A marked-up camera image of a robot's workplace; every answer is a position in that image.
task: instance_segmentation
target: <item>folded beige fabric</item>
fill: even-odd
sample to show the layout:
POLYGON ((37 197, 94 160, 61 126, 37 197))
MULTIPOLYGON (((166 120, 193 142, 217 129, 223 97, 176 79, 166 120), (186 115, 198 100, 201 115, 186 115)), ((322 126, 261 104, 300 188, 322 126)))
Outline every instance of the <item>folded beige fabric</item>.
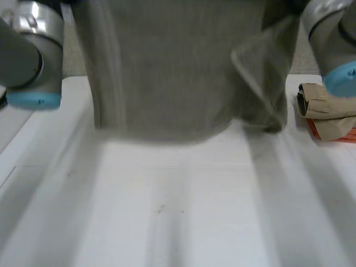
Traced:
POLYGON ((356 125, 356 97, 335 97, 324 86, 304 83, 297 100, 299 114, 313 119, 323 141, 339 139, 356 125))
POLYGON ((234 116, 280 130, 299 27, 285 3, 80 1, 96 125, 175 141, 211 136, 234 116))

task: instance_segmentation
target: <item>gray fabric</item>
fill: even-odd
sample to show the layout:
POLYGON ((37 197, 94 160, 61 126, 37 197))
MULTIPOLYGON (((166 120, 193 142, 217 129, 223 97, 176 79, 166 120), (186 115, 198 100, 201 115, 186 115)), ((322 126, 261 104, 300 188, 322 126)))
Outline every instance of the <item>gray fabric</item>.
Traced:
POLYGON ((234 115, 282 128, 298 19, 271 1, 86 0, 74 6, 96 125, 178 141, 219 132, 234 115))

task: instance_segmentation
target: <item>gray sweater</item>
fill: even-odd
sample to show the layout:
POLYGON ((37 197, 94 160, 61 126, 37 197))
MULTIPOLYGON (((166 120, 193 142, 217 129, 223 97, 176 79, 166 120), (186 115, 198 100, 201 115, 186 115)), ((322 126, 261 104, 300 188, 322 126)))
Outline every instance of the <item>gray sweater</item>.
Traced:
POLYGON ((299 25, 289 11, 284 0, 73 6, 96 125, 174 141, 209 137, 234 117, 281 129, 299 25))

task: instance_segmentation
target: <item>white table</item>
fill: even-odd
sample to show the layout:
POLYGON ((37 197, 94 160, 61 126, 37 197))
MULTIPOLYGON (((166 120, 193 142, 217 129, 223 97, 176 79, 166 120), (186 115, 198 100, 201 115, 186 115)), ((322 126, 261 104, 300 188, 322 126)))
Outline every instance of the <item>white table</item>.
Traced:
POLYGON ((310 138, 301 82, 279 135, 155 146, 95 131, 87 79, 64 80, 0 155, 0 267, 356 266, 356 145, 310 138))

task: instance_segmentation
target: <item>metal joint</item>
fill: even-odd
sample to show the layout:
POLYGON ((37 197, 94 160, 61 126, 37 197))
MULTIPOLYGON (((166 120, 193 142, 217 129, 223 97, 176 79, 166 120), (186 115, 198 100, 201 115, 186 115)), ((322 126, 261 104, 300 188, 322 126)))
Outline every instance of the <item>metal joint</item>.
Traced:
POLYGON ((307 34, 309 34, 322 19, 348 8, 351 3, 352 0, 311 0, 302 15, 303 25, 307 34))
POLYGON ((56 11, 35 1, 19 2, 13 28, 18 33, 45 36, 63 47, 64 21, 56 11))

